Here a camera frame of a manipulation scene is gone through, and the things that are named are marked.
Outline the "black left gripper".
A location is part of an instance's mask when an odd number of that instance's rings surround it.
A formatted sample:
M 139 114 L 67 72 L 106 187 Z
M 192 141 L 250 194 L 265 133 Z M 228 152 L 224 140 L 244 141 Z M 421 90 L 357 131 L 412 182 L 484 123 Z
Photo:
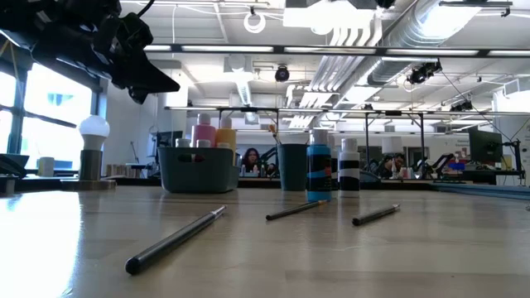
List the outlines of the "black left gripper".
M 134 103 L 143 105 L 149 94 L 177 92 L 181 86 L 149 60 L 144 61 L 144 22 L 138 16 L 107 16 L 82 23 L 90 33 L 90 48 L 106 66 L 113 84 L 128 89 Z

